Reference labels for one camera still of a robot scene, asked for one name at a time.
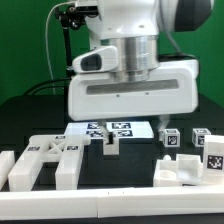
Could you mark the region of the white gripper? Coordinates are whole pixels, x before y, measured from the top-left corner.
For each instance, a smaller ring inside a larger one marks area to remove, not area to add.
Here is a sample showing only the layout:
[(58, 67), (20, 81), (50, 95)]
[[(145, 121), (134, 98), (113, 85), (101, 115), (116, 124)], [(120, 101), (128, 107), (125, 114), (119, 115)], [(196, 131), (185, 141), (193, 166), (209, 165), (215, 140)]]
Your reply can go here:
[(113, 133), (105, 120), (127, 117), (159, 117), (162, 132), (171, 114), (191, 113), (198, 105), (195, 59), (161, 62), (139, 82), (116, 83), (110, 73), (82, 74), (72, 78), (68, 92), (68, 114), (74, 121), (100, 120), (99, 127), (107, 144)]

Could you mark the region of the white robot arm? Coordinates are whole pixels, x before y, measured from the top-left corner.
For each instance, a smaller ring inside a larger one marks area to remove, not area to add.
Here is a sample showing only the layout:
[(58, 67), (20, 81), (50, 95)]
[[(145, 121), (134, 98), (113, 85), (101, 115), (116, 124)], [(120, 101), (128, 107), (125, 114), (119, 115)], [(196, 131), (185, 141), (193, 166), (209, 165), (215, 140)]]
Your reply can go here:
[(198, 105), (199, 62), (180, 51), (161, 61), (160, 32), (194, 31), (214, 0), (77, 0), (91, 51), (76, 57), (68, 113), (74, 121), (189, 113)]

